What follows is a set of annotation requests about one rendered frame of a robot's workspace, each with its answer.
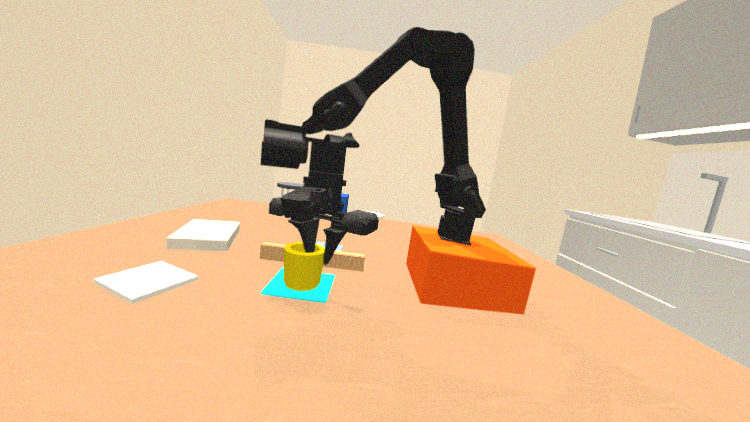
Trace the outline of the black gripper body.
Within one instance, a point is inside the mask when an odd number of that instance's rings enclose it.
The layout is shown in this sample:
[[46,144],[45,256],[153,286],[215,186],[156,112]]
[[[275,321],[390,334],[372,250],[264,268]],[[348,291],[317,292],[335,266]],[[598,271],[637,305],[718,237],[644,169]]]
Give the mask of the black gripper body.
[[[378,230],[379,219],[376,213],[362,210],[347,213],[340,212],[344,208],[344,204],[341,203],[342,186],[346,186],[347,181],[343,180],[343,176],[344,174],[323,173],[312,170],[308,170],[308,176],[303,176],[302,183],[308,183],[310,187],[331,187],[334,199],[332,213],[318,213],[313,217],[331,221],[330,228],[332,229],[345,230],[347,233],[360,236],[366,236]],[[281,197],[275,197],[270,201],[268,214],[280,217],[284,216]]]

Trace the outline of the white flat rectangular pad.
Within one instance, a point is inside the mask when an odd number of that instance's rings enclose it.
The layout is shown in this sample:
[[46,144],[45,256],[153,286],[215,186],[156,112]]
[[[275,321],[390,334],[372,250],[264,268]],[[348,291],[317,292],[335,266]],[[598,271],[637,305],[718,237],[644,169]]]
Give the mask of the white flat rectangular pad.
[[163,261],[94,279],[94,283],[133,304],[185,284],[198,276]]

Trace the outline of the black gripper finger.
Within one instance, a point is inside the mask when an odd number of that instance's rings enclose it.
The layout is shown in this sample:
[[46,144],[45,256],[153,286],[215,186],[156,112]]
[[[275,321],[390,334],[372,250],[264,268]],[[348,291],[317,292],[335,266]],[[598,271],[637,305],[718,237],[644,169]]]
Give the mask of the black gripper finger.
[[314,217],[313,220],[305,222],[298,222],[291,219],[288,220],[288,222],[293,224],[298,230],[305,253],[314,253],[319,221],[319,218]]
[[324,255],[323,255],[323,265],[327,265],[332,258],[335,250],[337,249],[339,243],[343,239],[343,237],[346,235],[347,232],[332,229],[330,227],[323,229],[324,234],[326,236],[325,240],[325,247],[324,247]]

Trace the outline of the yellow cup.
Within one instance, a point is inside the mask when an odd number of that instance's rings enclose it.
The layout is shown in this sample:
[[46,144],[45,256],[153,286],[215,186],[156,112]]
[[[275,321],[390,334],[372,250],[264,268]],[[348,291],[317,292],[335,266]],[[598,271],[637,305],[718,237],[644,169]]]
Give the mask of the yellow cup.
[[314,253],[305,253],[302,242],[285,246],[284,273],[285,285],[296,291],[317,288],[323,268],[324,247],[315,245]]

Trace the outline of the tan wooden flat bar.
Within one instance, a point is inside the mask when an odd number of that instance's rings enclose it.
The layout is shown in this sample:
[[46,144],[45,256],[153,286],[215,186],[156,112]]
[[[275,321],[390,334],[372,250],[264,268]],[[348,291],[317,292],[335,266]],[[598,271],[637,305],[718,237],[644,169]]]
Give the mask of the tan wooden flat bar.
[[[285,244],[263,242],[260,248],[260,259],[284,262]],[[342,269],[363,272],[365,254],[335,251],[324,268]]]

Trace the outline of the white flat block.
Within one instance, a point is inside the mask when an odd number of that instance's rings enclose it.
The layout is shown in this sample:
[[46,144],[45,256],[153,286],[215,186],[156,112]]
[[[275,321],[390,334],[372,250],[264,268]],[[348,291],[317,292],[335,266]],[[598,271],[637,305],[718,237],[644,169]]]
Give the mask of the white flat block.
[[166,249],[227,251],[240,231],[240,222],[193,219],[166,238]]

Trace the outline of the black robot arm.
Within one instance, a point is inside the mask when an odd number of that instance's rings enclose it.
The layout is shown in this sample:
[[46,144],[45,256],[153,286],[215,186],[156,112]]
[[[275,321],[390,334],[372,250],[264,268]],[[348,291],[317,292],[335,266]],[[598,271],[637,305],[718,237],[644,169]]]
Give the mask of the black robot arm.
[[[474,64],[475,46],[464,33],[412,27],[398,37],[384,53],[353,78],[327,92],[313,105],[312,116],[302,126],[265,120],[261,166],[344,174],[346,147],[360,144],[352,133],[326,134],[324,139],[306,137],[322,131],[337,131],[351,125],[366,101],[409,60],[430,69],[440,94],[444,167],[435,174],[441,216],[441,240],[471,246],[475,218],[482,218],[486,207],[479,194],[477,176],[469,164],[466,86]],[[316,214],[332,213],[331,187],[302,188],[281,196],[285,218],[308,221]],[[461,208],[458,208],[462,207]]]

